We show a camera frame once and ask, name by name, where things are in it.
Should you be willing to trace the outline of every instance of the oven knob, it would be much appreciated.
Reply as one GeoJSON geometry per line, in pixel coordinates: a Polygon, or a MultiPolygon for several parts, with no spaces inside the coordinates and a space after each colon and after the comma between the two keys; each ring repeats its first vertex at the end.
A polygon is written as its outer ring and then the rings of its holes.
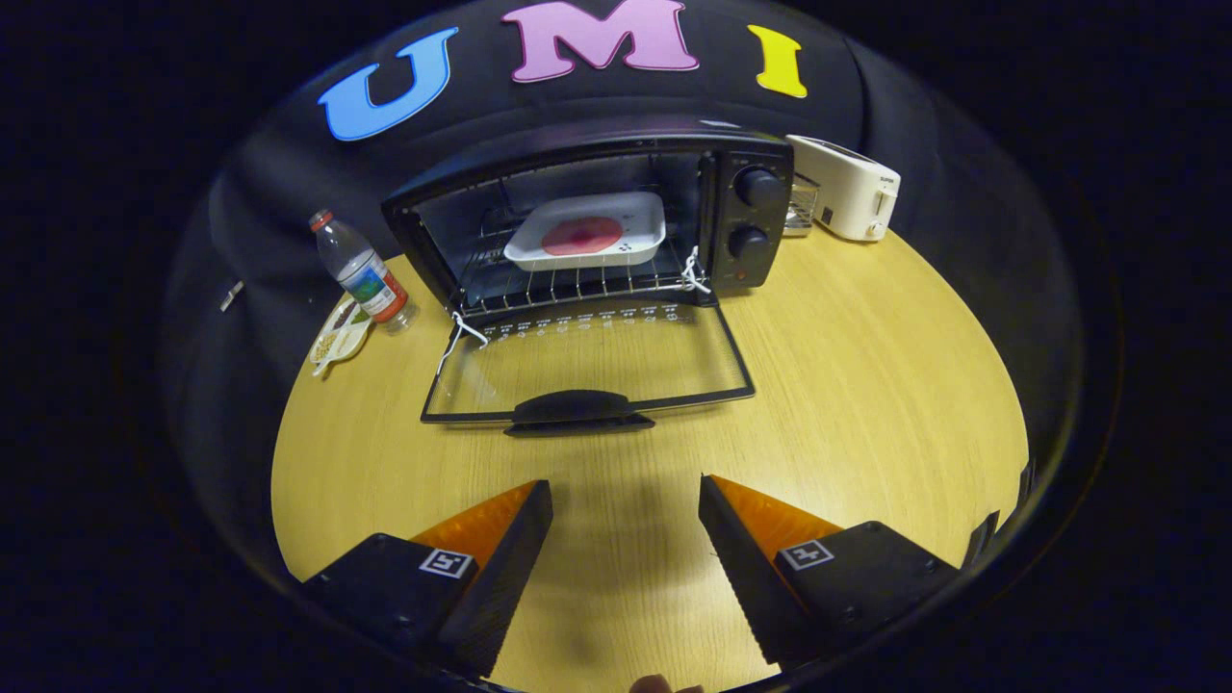
{"type": "Polygon", "coordinates": [[[736,179],[736,194],[750,207],[772,207],[782,202],[786,189],[779,176],[765,169],[744,171],[736,179]]]}
{"type": "Polygon", "coordinates": [[[759,260],[770,252],[770,238],[755,226],[743,226],[727,238],[727,249],[738,260],[759,260]]]}

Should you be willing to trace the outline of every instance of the plastic water bottle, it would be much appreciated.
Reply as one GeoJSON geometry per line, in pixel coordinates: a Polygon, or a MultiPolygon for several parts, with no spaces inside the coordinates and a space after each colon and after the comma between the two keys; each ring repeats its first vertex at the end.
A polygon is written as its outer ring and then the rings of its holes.
{"type": "Polygon", "coordinates": [[[317,252],[325,269],[377,324],[389,334],[398,334],[415,322],[419,306],[384,266],[367,238],[329,210],[313,215],[308,226],[317,234],[317,252]]]}

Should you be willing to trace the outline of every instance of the oven rack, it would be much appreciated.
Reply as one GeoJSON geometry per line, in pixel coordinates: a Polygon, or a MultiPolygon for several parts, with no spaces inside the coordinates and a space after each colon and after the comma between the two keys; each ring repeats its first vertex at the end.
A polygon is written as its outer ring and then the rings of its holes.
{"type": "MultiPolygon", "coordinates": [[[[505,243],[516,226],[480,237],[458,277],[458,289],[450,303],[464,316],[483,316],[519,311],[536,306],[567,303],[588,298],[626,296],[664,290],[681,290],[685,259],[692,245],[668,224],[668,237],[655,254],[636,265],[609,264],[599,268],[526,271],[505,259],[505,243]]],[[[700,284],[708,284],[705,270],[696,268],[700,284]]]]}

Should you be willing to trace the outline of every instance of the wooden table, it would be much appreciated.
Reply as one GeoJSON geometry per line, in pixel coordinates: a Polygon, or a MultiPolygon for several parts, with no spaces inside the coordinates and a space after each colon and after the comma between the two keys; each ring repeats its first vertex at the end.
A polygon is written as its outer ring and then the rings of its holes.
{"type": "Polygon", "coordinates": [[[892,233],[872,245],[819,229],[784,239],[764,286],[721,297],[755,397],[557,439],[419,422],[452,323],[405,258],[388,264],[420,318],[397,337],[375,330],[324,381],[304,364],[275,451],[275,530],[303,580],[373,531],[409,538],[547,478],[556,519],[498,683],[610,693],[662,672],[713,692],[777,672],[697,520],[703,474],[841,527],[880,519],[954,565],[988,513],[1015,506],[1027,449],[1009,375],[958,296],[892,233]]]}

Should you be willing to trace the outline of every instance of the white toaster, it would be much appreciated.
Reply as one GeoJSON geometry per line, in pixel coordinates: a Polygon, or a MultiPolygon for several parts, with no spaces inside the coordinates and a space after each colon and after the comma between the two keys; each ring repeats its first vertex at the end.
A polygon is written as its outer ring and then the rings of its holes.
{"type": "Polygon", "coordinates": [[[788,134],[796,175],[817,185],[813,218],[849,240],[881,240],[898,199],[899,175],[855,152],[812,137],[788,134]]]}

